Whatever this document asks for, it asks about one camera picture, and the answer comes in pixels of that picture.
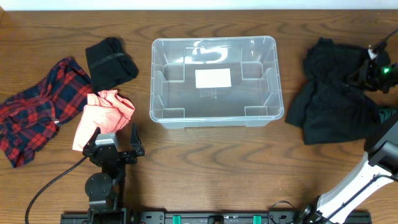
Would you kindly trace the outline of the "dark green garment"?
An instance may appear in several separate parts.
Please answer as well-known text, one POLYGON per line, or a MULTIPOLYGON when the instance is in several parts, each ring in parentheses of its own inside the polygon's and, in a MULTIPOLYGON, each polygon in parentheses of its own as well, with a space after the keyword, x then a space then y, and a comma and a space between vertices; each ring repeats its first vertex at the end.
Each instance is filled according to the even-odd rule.
POLYGON ((392 107, 389 107, 389 106, 380 106, 378 108, 378 114, 379 114, 381 123, 383 123, 386 120, 388 120, 395 113, 397 113, 397 108, 392 108, 392 107))

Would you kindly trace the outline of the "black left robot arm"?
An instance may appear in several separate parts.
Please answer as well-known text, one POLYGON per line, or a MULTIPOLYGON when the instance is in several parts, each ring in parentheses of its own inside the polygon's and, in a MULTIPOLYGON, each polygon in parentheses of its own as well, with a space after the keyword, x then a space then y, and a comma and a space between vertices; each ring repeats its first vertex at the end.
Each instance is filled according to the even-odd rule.
POLYGON ((145 155, 137 127, 132 125, 130 151, 120 151, 114 133, 102 134, 96 128, 83 148, 82 154, 101 172, 88 178, 85 192, 89 198, 88 223, 139 223, 137 213, 123 205, 126 166, 137 163, 145 155))

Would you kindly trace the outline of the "large black garment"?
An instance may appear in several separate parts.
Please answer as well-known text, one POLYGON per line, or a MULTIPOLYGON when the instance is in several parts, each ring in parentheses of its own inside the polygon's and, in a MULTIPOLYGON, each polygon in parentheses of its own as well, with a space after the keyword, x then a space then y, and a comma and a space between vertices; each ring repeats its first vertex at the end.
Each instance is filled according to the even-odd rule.
POLYGON ((363 47, 324 38, 308 50, 303 61, 308 81, 285 119, 302 128, 306 145, 364 139, 380 127, 380 106, 346 82, 368 57, 363 47))

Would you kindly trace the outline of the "clear plastic storage bin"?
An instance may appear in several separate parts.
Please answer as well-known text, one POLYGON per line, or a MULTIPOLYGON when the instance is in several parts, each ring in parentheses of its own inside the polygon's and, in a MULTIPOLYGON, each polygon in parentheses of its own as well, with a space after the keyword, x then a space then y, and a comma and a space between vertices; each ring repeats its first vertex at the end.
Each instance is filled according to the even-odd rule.
POLYGON ((273 37, 153 41, 149 116, 154 122, 167 129, 263 127, 283 115, 273 37))

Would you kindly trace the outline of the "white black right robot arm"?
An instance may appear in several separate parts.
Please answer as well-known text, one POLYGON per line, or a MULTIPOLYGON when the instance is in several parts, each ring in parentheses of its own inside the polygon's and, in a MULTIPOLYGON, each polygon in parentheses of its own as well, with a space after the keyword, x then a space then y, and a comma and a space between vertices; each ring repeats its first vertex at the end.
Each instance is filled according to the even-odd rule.
POLYGON ((364 144, 359 164, 332 190, 301 211, 294 223, 344 223, 381 187, 397 181, 397 113, 381 123, 364 144))

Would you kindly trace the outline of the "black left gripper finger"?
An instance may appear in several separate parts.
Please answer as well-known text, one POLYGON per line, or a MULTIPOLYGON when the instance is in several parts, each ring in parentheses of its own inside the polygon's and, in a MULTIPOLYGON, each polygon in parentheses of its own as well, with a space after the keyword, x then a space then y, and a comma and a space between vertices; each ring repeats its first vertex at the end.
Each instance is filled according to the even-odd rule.
POLYGON ((141 143, 141 140, 139 139, 139 136, 137 133, 137 126, 135 123, 132 124, 130 145, 131 145, 136 157, 145 156, 145 149, 144 149, 143 144, 141 143))
POLYGON ((83 147, 83 151, 82 154, 84 156, 92 156, 94 154, 94 152, 97 149, 95 140, 96 137, 101 133, 101 130, 99 127, 97 127, 93 133, 93 135, 90 137, 90 139, 88 140, 88 142, 85 144, 85 146, 83 147))

